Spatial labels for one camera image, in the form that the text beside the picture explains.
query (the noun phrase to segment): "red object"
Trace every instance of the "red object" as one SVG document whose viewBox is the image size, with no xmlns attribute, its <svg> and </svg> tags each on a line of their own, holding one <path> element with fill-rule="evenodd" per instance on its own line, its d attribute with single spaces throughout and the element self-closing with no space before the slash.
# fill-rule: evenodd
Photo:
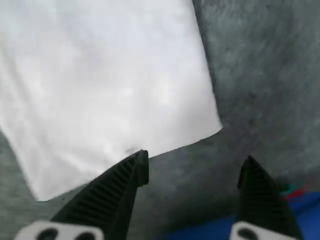
<svg viewBox="0 0 320 240">
<path fill-rule="evenodd" d="M 290 193 L 290 194 L 288 194 L 288 195 L 286 195 L 286 196 L 283 196 L 283 198 L 284 198 L 285 200 L 293 199 L 293 198 L 295 198 L 295 197 L 302 196 L 304 193 L 305 193 L 304 187 L 302 187 L 302 188 L 300 188 L 300 189 L 298 189 L 298 190 L 296 190 L 296 191 L 294 191 L 294 192 L 292 192 L 292 193 Z"/>
</svg>

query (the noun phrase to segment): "gray fabric surface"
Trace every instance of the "gray fabric surface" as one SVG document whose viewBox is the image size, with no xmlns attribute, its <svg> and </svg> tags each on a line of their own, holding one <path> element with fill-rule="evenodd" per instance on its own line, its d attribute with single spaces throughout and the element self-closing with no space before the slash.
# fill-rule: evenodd
<svg viewBox="0 0 320 240">
<path fill-rule="evenodd" d="M 274 177 L 320 172 L 320 2 L 194 0 L 194 6 L 224 129 L 150 160 L 130 240 L 232 213 L 248 154 Z M 72 195 L 34 202 L 0 138 L 1 239 L 49 219 Z"/>
</svg>

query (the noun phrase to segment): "blue object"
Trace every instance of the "blue object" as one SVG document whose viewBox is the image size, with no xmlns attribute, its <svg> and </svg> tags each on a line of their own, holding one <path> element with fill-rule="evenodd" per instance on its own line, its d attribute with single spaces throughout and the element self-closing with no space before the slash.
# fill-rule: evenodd
<svg viewBox="0 0 320 240">
<path fill-rule="evenodd" d="M 320 239 L 320 192 L 307 193 L 289 200 L 304 240 Z M 228 240 L 235 216 L 226 216 L 205 224 L 161 236 L 162 240 Z"/>
</svg>

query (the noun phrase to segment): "white paper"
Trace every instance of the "white paper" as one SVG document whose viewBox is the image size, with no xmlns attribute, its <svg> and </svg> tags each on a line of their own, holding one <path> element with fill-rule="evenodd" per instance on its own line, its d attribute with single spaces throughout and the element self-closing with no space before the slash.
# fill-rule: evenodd
<svg viewBox="0 0 320 240">
<path fill-rule="evenodd" d="M 0 126 L 39 201 L 215 134 L 192 1 L 1 1 Z"/>
</svg>

